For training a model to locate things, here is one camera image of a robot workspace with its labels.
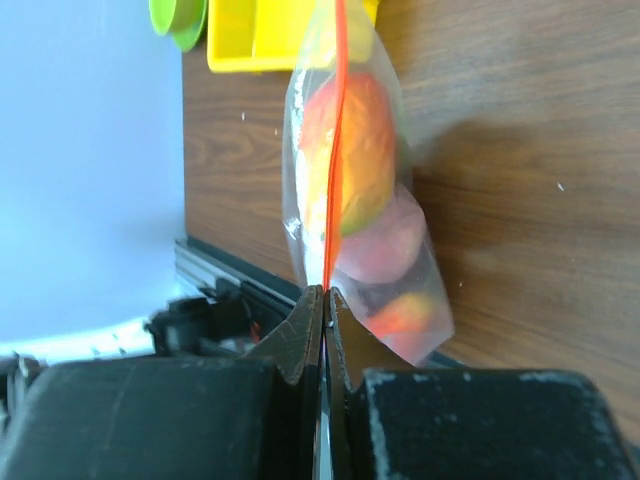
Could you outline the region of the clear zip top bag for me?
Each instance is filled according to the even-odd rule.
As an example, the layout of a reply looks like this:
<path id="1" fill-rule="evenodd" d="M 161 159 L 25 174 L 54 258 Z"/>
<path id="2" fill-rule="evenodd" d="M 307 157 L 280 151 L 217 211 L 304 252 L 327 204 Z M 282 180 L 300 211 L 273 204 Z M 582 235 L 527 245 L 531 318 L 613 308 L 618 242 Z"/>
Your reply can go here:
<path id="1" fill-rule="evenodd" d="M 412 165 L 397 74 L 364 5 L 320 1 L 285 97 L 282 221 L 301 286 L 421 366 L 454 322 Z"/>

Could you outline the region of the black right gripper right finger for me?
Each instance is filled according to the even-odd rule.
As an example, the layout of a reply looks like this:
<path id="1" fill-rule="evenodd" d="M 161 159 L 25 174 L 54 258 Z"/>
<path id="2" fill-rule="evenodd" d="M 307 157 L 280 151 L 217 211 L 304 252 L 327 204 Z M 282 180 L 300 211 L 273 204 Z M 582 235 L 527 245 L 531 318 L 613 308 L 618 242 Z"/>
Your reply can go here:
<path id="1" fill-rule="evenodd" d="M 356 479 L 357 442 L 351 435 L 351 398 L 382 345 L 359 322 L 341 292 L 327 292 L 329 443 L 335 479 Z"/>

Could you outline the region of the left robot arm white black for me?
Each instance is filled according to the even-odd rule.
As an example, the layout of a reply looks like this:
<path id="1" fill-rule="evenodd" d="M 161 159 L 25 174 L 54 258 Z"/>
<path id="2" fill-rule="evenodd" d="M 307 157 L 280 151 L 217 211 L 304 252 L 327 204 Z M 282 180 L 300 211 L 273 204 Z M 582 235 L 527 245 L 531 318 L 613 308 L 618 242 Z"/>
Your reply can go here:
<path id="1" fill-rule="evenodd" d="M 293 304 L 259 287 L 219 280 L 199 294 L 168 303 L 145 324 L 155 354 L 163 357 L 240 356 L 282 323 Z"/>

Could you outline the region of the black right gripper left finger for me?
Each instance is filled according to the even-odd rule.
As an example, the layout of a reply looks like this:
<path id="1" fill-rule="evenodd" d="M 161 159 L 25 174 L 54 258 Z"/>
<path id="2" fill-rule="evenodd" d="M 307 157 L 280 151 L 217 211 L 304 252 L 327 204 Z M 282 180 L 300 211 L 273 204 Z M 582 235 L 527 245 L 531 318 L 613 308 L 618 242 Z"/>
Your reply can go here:
<path id="1" fill-rule="evenodd" d="M 323 289 L 311 286 L 286 319 L 243 355 L 269 367 L 260 479 L 314 477 L 322 342 Z"/>

